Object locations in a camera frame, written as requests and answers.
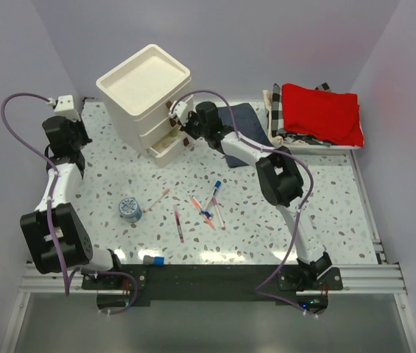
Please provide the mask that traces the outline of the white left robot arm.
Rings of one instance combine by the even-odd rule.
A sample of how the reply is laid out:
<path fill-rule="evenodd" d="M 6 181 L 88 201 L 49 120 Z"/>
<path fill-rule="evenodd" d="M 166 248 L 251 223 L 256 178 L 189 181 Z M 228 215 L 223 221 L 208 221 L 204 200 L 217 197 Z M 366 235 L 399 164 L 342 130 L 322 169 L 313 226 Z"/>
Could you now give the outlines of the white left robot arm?
<path fill-rule="evenodd" d="M 55 115 L 42 123 L 49 141 L 52 165 L 46 166 L 48 183 L 43 198 L 32 213 L 21 216 L 20 227 L 32 261 L 42 274 L 61 273 L 60 255 L 67 269 L 99 271 L 99 281 L 117 288 L 124 270 L 115 252 L 95 249 L 71 201 L 85 172 L 83 146 L 91 143 L 81 118 Z"/>

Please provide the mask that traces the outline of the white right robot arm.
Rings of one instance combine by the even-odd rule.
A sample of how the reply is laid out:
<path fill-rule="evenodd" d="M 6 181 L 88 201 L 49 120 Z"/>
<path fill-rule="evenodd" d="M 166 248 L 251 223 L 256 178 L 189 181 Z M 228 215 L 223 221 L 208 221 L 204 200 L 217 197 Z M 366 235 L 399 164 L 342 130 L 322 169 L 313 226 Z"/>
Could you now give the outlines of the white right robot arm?
<path fill-rule="evenodd" d="M 311 191 L 303 192 L 300 161 L 285 147 L 274 149 L 256 143 L 223 124 L 212 102 L 198 104 L 195 111 L 179 107 L 172 111 L 181 130 L 190 137 L 203 138 L 210 148 L 256 169 L 263 197 L 281 213 L 292 234 L 300 281 L 310 289 L 324 283 L 332 262 L 306 215 L 304 206 Z"/>

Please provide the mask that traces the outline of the blue grey glue stick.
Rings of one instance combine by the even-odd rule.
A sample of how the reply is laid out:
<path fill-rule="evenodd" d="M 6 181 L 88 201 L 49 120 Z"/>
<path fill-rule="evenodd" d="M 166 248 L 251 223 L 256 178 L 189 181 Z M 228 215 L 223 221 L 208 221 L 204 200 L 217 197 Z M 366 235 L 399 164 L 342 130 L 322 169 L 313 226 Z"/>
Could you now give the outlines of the blue grey glue stick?
<path fill-rule="evenodd" d="M 143 256 L 143 264 L 145 266 L 161 267 L 161 266 L 165 266 L 165 260 L 163 257 L 151 256 L 151 255 L 146 254 Z"/>

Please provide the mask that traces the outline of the cream drawer organizer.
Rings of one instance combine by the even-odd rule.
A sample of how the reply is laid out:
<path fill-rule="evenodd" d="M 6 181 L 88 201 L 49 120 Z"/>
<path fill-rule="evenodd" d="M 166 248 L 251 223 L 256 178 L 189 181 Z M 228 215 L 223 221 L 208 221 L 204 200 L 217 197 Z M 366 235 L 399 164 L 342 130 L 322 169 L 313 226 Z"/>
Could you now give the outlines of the cream drawer organizer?
<path fill-rule="evenodd" d="M 193 107 L 191 72 L 160 46 L 149 44 L 96 81 L 119 138 L 163 168 L 185 148 L 180 126 L 169 117 L 169 106 L 183 98 Z"/>

